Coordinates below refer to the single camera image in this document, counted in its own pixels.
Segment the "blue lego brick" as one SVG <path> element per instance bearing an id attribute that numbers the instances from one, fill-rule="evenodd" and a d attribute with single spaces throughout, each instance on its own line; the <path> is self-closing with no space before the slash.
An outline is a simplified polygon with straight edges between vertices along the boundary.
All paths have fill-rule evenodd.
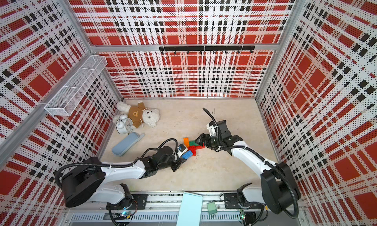
<path id="1" fill-rule="evenodd" d="M 185 152 L 181 157 L 182 157 L 183 159 L 189 159 L 189 158 L 192 157 L 192 156 L 193 156 L 192 151 L 191 151 L 191 150 L 188 150 L 188 151 Z"/>

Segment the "green lego brick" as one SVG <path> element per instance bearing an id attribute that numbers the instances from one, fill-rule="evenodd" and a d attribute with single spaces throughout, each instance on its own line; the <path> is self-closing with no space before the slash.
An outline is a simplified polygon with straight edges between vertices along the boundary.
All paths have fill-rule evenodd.
<path id="1" fill-rule="evenodd" d="M 189 141 L 189 146 L 190 146 L 190 147 L 191 147 L 191 146 L 196 146 L 196 147 L 198 147 L 199 144 L 197 144 L 195 141 Z"/>

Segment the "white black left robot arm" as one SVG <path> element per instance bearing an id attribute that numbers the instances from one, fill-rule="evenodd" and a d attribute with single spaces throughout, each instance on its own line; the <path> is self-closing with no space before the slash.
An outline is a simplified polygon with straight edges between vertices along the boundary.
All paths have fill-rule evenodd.
<path id="1" fill-rule="evenodd" d="M 63 191 L 66 207 L 95 201 L 107 203 L 110 210 L 127 208 L 135 199 L 124 180 L 149 178 L 166 168 L 176 172 L 186 162 L 183 156 L 188 149 L 174 138 L 152 150 L 153 155 L 143 153 L 133 162 L 105 163 L 91 157 L 61 167 L 55 173 L 55 183 Z"/>

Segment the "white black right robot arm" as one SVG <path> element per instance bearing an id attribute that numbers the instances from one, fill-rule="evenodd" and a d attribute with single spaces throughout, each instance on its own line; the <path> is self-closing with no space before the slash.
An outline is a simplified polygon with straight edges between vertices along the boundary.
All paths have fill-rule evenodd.
<path id="1" fill-rule="evenodd" d="M 229 153 L 260 177 L 260 188 L 247 183 L 237 189 L 236 197 L 240 207 L 248 208 L 257 202 L 275 214 L 284 212 L 292 219 L 298 218 L 301 193 L 290 167 L 263 157 L 240 136 L 232 135 L 226 120 L 216 121 L 213 115 L 210 118 L 211 122 L 207 124 L 209 132 L 200 134 L 196 143 L 215 152 Z"/>

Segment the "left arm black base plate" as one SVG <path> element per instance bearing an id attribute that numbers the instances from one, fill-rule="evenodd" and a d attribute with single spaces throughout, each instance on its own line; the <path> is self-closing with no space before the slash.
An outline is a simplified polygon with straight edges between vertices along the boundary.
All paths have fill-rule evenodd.
<path id="1" fill-rule="evenodd" d="M 147 203 L 147 194 L 134 194 L 132 197 L 125 197 L 117 204 L 107 203 L 106 210 L 144 210 Z"/>

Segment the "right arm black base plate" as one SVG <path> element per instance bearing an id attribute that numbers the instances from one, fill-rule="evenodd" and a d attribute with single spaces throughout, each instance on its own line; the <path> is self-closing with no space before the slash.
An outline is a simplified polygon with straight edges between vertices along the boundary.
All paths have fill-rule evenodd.
<path id="1" fill-rule="evenodd" d="M 259 202 L 248 202 L 238 193 L 222 194 L 226 209 L 260 209 L 262 204 Z"/>

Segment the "orange lego brick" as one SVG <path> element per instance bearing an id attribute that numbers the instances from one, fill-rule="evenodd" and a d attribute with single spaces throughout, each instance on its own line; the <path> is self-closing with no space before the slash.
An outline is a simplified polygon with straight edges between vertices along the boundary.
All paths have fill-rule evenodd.
<path id="1" fill-rule="evenodd" d="M 187 148 L 190 147 L 189 138 L 187 138 L 187 137 L 184 138 L 184 145 L 185 145 L 185 147 L 187 147 Z"/>

